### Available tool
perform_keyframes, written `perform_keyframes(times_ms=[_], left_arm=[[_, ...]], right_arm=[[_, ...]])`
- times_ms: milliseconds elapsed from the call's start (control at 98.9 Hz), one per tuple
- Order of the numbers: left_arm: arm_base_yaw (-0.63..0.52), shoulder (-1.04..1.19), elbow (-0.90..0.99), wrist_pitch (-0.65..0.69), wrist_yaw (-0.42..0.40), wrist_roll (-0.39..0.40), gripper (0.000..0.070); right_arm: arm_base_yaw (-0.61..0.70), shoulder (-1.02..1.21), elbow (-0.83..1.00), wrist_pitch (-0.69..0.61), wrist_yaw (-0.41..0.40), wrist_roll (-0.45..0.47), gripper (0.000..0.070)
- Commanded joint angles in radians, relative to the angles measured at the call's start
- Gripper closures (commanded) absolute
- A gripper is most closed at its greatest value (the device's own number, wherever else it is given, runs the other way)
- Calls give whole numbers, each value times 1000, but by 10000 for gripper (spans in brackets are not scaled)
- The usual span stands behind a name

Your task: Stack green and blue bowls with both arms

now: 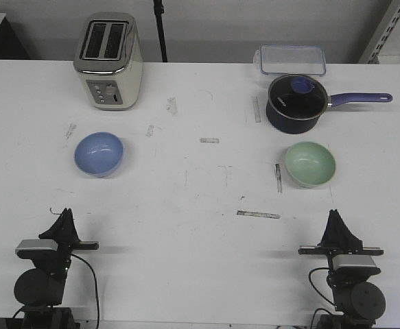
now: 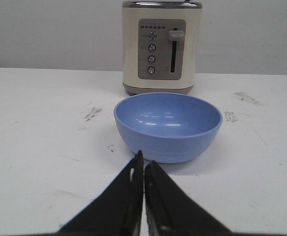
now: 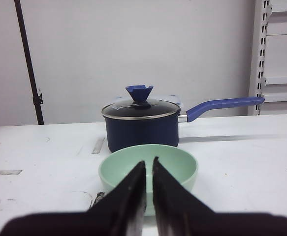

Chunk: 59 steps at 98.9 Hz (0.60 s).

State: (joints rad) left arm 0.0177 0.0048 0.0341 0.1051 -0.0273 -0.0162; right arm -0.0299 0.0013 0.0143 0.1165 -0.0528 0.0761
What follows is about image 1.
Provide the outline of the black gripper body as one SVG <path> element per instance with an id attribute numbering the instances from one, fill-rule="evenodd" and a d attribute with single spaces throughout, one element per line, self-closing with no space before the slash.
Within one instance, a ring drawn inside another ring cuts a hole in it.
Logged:
<path id="1" fill-rule="evenodd" d="M 315 245 L 302 245 L 298 248 L 300 255 L 323 255 L 327 257 L 328 263 L 328 284 L 357 284 L 367 281 L 371 276 L 355 276 L 351 273 L 338 273 L 333 270 L 332 259 L 340 254 L 358 254 L 382 256 L 384 251 L 378 247 L 364 247 L 363 249 L 340 249 L 339 247 L 320 247 Z"/>
<path id="2" fill-rule="evenodd" d="M 93 251 L 99 248 L 98 241 L 80 241 L 79 243 L 58 244 L 58 252 L 51 258 L 35 259 L 35 268 L 43 270 L 48 274 L 64 274 L 71 264 L 73 251 Z"/>

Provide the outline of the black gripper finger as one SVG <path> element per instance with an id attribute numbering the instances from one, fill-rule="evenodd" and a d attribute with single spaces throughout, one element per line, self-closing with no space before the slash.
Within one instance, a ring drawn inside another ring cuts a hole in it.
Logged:
<path id="1" fill-rule="evenodd" d="M 54 224 L 48 230 L 38 235 L 39 239 L 53 240 L 57 242 L 57 244 L 70 244 L 69 211 L 69 208 L 64 208 Z"/>
<path id="2" fill-rule="evenodd" d="M 77 230 L 75 228 L 72 209 L 69 208 L 68 213 L 69 213 L 69 236 L 70 236 L 69 240 L 72 243 L 79 243 L 80 239 Z"/>

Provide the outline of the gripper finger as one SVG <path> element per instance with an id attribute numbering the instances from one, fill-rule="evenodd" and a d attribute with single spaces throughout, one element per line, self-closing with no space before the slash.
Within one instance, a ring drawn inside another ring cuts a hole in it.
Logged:
<path id="1" fill-rule="evenodd" d="M 320 247 L 334 247 L 336 246 L 336 223 L 337 223 L 336 210 L 331 209 L 329 211 L 329 216 L 325 231 L 318 244 Z"/>
<path id="2" fill-rule="evenodd" d="M 346 226 L 340 213 L 335 209 L 336 214 L 336 234 L 338 245 L 341 248 L 363 248 L 363 242 L 357 238 Z"/>

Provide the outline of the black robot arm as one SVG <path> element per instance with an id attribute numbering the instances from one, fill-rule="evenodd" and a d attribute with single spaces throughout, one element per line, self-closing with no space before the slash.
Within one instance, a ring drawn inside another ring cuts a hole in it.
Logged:
<path id="1" fill-rule="evenodd" d="M 14 297 L 21 304 L 16 313 L 24 313 L 20 328 L 80 328 L 69 307 L 61 307 L 71 259 L 82 261 L 94 279 L 97 319 L 100 306 L 97 276 L 91 264 L 75 251 L 93 251 L 97 241 L 82 241 L 74 224 L 70 208 L 58 215 L 54 224 L 37 239 L 23 239 L 16 247 L 20 259 L 32 261 L 34 267 L 22 273 L 14 284 Z"/>
<path id="2" fill-rule="evenodd" d="M 300 255 L 323 255 L 327 258 L 327 285 L 333 299 L 321 297 L 334 307 L 337 314 L 317 308 L 310 328 L 372 328 L 386 310 L 382 291 L 368 279 L 381 273 L 373 257 L 384 254 L 379 247 L 364 247 L 347 228 L 340 213 L 331 209 L 319 244 L 300 246 Z M 317 314 L 324 311 L 319 320 Z"/>

